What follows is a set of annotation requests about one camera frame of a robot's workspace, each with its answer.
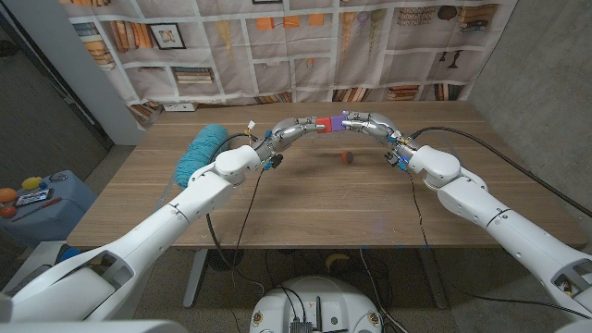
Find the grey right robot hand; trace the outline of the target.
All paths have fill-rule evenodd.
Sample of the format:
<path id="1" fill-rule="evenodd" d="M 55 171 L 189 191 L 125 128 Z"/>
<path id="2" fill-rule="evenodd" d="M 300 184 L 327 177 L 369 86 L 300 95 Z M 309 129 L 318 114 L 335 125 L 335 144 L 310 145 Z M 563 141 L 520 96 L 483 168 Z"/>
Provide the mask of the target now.
<path id="1" fill-rule="evenodd" d="M 397 157 L 400 161 L 408 163 L 420 148 L 420 145 L 409 136 L 405 136 L 386 116 L 358 111 L 344 111 L 343 116 L 345 119 L 341 121 L 341 124 L 347 130 L 373 137 L 388 147 L 391 150 L 388 153 L 389 159 Z"/>

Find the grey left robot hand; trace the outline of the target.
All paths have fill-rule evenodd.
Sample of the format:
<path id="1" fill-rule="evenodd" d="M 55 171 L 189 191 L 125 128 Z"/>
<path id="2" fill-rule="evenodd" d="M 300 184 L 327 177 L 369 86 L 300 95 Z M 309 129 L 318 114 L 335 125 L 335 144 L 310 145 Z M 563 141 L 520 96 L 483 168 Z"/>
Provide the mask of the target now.
<path id="1" fill-rule="evenodd" d="M 277 123 L 269 135 L 256 143 L 253 149 L 261 161 L 281 153 L 306 133 L 324 130 L 323 124 L 318 124 L 316 117 L 289 117 Z"/>

